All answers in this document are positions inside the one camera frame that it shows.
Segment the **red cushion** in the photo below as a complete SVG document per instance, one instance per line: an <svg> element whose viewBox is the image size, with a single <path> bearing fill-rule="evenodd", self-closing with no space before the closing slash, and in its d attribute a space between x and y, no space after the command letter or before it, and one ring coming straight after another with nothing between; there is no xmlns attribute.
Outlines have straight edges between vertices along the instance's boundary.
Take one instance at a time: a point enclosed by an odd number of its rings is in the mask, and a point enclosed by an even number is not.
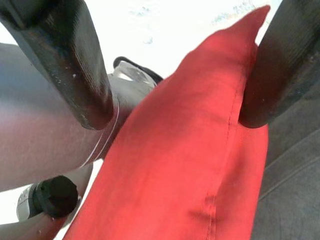
<svg viewBox="0 0 320 240"><path fill-rule="evenodd" d="M238 123L269 7L190 52L130 115L65 240L249 240L267 127Z"/></svg>

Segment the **white surface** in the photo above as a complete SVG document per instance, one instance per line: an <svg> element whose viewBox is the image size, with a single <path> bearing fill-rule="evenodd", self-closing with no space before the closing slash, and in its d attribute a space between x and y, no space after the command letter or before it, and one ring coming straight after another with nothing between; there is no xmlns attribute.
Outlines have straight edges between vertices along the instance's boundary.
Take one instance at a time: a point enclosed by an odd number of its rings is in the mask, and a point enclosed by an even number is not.
<svg viewBox="0 0 320 240"><path fill-rule="evenodd" d="M106 69L125 56L163 77L170 75L183 57L208 35L226 28L256 7L271 5L258 34L259 43L281 0L88 0ZM0 25L0 42L16 44ZM94 167L92 184L99 171ZM0 192L0 224L18 221L16 206L25 187ZM66 228L56 240L62 239Z"/></svg>

